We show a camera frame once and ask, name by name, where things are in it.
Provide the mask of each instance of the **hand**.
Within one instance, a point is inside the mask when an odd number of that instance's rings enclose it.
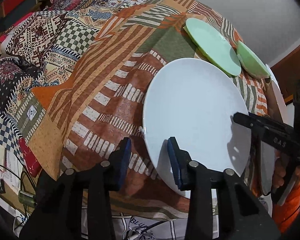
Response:
[[[300,166],[296,168],[297,180],[294,184],[294,188],[300,185]],[[272,176],[272,186],[278,188],[284,184],[283,177],[286,175],[286,169],[283,167],[281,159],[277,159],[274,165],[274,173]]]

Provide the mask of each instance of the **mint green dish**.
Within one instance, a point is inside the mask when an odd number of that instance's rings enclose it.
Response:
[[[187,19],[184,29],[213,65],[227,75],[240,75],[240,61],[230,43],[219,31],[210,24],[195,18]]]
[[[238,42],[237,56],[242,67],[256,79],[268,78],[271,76],[267,67],[254,52],[241,41]]]

